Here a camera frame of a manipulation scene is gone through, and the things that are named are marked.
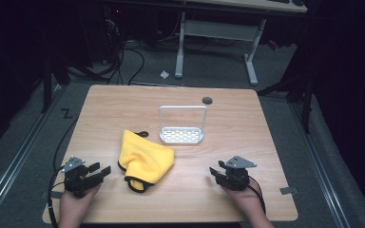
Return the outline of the black metal stand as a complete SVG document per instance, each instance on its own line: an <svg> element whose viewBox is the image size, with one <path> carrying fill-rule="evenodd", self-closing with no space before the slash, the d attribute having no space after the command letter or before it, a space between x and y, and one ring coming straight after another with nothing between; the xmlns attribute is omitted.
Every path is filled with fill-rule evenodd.
<svg viewBox="0 0 365 228"><path fill-rule="evenodd" d="M61 86L67 86L70 83L66 61L62 56L57 54L50 54L44 62L42 113L48 111L52 101L52 78L55 78Z"/></svg>
<svg viewBox="0 0 365 228"><path fill-rule="evenodd" d="M287 91L286 101L288 103L302 102L300 114L300 124L303 130L309 134L310 113L312 111L311 102L313 97L315 76L309 73L299 74L298 76L283 79L280 82L268 86L257 92L259 96L265 96L274 91Z"/></svg>

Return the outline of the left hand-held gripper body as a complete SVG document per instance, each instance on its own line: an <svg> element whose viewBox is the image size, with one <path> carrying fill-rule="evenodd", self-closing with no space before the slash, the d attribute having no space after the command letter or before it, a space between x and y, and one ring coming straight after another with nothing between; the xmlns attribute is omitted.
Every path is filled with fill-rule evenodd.
<svg viewBox="0 0 365 228"><path fill-rule="evenodd" d="M82 198L86 191L104 181L94 179L93 176L97 173L89 173L88 166L85 166L85 163L85 160L71 156L61 169L61 172L65 175L65 189L77 198Z"/></svg>

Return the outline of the yellow and grey microfibre cloth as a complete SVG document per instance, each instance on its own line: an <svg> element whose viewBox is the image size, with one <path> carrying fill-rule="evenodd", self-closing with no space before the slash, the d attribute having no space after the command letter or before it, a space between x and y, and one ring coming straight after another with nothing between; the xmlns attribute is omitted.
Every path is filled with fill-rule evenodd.
<svg viewBox="0 0 365 228"><path fill-rule="evenodd" d="M144 193L166 174L174 160L173 148L124 131L118 166L125 172L125 181L132 191Z"/></svg>

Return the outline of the white desk with metal legs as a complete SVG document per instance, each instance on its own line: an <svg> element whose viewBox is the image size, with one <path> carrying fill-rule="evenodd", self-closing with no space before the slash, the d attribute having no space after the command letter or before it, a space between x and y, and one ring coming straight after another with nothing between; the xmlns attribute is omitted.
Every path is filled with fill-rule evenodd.
<svg viewBox="0 0 365 228"><path fill-rule="evenodd" d="M264 13L306 13L307 8L297 0L182 0L182 4L203 3L210 6L232 7L238 10L253 10ZM249 53L243 55L249 82L252 86L258 84L258 78L253 65L253 58L259 45L266 24L266 17L261 16L256 26L246 26L238 23L212 22L197 19L187 20L185 13L181 13L179 49L177 53L175 77L183 76L184 38L186 36L217 38L251 42Z"/></svg>

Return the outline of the grey tape strip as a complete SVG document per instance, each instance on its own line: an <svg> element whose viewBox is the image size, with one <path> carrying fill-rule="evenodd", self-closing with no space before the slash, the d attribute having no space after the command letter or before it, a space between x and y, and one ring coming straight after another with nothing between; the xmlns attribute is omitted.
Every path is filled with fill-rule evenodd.
<svg viewBox="0 0 365 228"><path fill-rule="evenodd" d="M62 197L63 192L57 192L57 191L51 191L51 197L53 199L59 199ZM40 195L41 199L47 199L48 198L48 191L43 191Z"/></svg>
<svg viewBox="0 0 365 228"><path fill-rule="evenodd" d="M279 191L282 195L295 195L298 193L298 190L296 187L290 187L290 186L280 188Z"/></svg>

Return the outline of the person's right hand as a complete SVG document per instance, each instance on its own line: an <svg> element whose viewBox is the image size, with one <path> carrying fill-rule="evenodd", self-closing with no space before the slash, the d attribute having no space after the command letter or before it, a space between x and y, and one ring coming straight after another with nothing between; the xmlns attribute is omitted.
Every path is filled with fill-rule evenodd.
<svg viewBox="0 0 365 228"><path fill-rule="evenodd" d="M242 191L233 191L225 187L222 190L233 199L235 205L245 216L265 215L259 199L260 192L257 186L249 186Z"/></svg>

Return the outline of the person's left hand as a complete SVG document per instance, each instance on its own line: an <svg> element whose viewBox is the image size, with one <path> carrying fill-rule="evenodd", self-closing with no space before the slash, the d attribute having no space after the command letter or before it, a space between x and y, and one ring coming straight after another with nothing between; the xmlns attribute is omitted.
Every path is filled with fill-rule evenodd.
<svg viewBox="0 0 365 228"><path fill-rule="evenodd" d="M100 188L100 185L93 187L82 198L77 198L72 193L65 191L60 202L60 221L81 222Z"/></svg>

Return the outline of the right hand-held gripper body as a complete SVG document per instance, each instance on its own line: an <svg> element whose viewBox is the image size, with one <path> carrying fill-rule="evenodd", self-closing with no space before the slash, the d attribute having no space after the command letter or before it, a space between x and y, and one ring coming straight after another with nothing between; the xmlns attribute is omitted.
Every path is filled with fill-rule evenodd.
<svg viewBox="0 0 365 228"><path fill-rule="evenodd" d="M244 190L250 183L247 169L257 165L240 156L234 156L225 161L225 164L227 167L223 168L224 181L219 185L233 191Z"/></svg>

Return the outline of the metal floor rail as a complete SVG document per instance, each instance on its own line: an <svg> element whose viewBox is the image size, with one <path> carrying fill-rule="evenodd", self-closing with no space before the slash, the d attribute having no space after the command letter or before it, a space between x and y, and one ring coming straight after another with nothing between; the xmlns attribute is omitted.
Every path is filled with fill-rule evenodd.
<svg viewBox="0 0 365 228"><path fill-rule="evenodd" d="M49 112L65 90L64 85L56 85L47 108L40 106L44 103L43 89L35 90L0 139L0 205L26 162Z"/></svg>
<svg viewBox="0 0 365 228"><path fill-rule="evenodd" d="M325 170L324 164L320 159L320 156L317 152L317 148L310 136L309 133L306 132L302 125L301 114L298 106L296 104L289 104L290 110L294 115L297 126L301 132L302 138L305 141L307 151L310 156L311 164L314 169L317 181L319 183L321 192L325 198L325 201L329 207L331 215L335 221L337 228L350 228L349 220L347 219L342 205L339 202L338 195L334 186L332 185L329 176Z"/></svg>

